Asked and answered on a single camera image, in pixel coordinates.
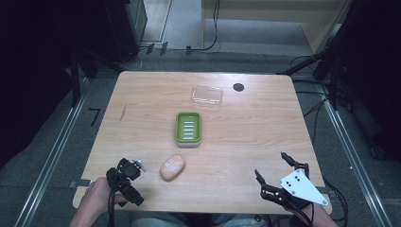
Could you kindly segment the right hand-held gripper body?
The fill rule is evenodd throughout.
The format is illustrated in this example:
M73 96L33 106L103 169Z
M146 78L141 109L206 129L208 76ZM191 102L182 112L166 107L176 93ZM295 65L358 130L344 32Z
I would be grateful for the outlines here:
M263 200L272 201L289 210L303 209L310 203L322 206L329 204L318 188L306 177L302 170L294 170L279 181L281 187L268 184L267 189L261 187Z

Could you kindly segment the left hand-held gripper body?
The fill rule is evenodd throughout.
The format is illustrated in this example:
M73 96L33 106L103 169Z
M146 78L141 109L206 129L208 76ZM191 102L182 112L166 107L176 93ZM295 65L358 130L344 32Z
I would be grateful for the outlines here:
M143 201L141 194L131 185L141 175L141 170L128 159L121 159L117 167L106 172L111 190L120 192L129 202L139 206Z

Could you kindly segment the peach soap bar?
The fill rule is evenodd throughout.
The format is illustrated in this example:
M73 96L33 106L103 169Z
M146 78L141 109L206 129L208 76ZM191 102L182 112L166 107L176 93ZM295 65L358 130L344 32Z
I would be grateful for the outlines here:
M170 182L183 171L185 164L182 155L175 154L162 164L159 170L160 176L164 181Z

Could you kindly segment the green soap dish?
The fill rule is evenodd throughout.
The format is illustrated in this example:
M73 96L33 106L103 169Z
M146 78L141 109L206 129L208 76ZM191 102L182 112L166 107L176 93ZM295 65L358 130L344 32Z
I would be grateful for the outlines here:
M174 138L180 147L196 147L201 142L201 115L194 112L178 113Z

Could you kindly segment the person's right hand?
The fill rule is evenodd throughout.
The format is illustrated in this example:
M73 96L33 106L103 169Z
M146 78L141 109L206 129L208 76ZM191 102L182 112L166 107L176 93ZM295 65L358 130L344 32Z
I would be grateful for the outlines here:
M303 209L296 208L291 213L307 227L314 227L317 224L317 207L310 203Z

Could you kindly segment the person's left hand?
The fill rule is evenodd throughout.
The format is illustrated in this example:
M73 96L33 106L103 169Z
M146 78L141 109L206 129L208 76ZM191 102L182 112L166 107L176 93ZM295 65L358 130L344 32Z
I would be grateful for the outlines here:
M95 209L104 210L106 212L108 210L110 193L111 188L108 184L108 180L105 177L98 178L86 189L78 210Z

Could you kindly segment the person's grey pants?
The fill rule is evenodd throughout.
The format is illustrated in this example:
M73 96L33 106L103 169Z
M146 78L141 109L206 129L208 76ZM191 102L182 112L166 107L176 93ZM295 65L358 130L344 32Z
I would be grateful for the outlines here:
M259 215L136 212L131 227L268 227Z

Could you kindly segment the clear plastic lid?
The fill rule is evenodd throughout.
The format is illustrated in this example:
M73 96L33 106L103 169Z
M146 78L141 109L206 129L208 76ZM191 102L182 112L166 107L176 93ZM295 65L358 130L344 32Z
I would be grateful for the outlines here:
M220 105L222 97L223 91L218 87L196 85L191 99L196 103Z

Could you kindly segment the black tripod stand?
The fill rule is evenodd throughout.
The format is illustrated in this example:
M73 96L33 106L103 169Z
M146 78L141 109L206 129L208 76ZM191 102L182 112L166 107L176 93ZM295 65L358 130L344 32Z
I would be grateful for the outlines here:
M318 66L313 71L313 77L315 80L322 80L326 76L330 77L328 85L328 101L332 108L336 111L338 109L336 101L336 93L340 77L340 58L339 58L339 48L341 41L343 40L344 33L342 28L340 28L334 38L327 43L321 52L315 55L311 55L304 61L291 66L289 69L278 72L278 75L291 76L294 73L310 66L312 63L317 63Z

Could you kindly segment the black metal stand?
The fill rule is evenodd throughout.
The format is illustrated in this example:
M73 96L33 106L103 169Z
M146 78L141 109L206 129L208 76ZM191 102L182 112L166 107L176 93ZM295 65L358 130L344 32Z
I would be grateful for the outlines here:
M80 80L79 80L79 68L83 71L84 75L89 78L96 76L97 70L93 64L92 57L88 49L79 48L73 46L70 49L70 73L72 80L72 107L78 105L78 101L81 95L80 91Z

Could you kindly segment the dark cabinet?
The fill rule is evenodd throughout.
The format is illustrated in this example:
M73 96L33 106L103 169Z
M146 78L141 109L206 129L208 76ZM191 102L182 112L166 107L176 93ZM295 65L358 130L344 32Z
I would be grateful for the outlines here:
M103 0L112 32L112 59L126 61L139 53L148 22L144 0Z

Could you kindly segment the metal floor rail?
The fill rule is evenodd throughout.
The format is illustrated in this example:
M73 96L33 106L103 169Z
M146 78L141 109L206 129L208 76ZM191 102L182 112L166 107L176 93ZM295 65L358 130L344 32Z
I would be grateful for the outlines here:
M375 189L375 186L370 179L365 166L357 154L357 149L355 148L354 143L352 142L352 139L343 124L340 113L332 107L332 104L329 100L324 102L324 107L340 140L348 162L350 163L350 167L354 172L361 192L375 219L375 223L378 227L393 227L391 218L384 206L382 199L379 197L379 194L377 193L377 190Z
M17 218L14 227L29 227L33 217L35 216L36 210L42 201L45 190L49 185L49 182L53 176L56 166L59 163L64 147L70 137L72 129L75 127L78 116L81 112L87 91L90 86L90 80L83 79L80 84L81 96L74 107L71 107L68 115L62 124L61 130L50 150L47 159L41 169L38 178L33 184L26 198L26 202L23 209Z

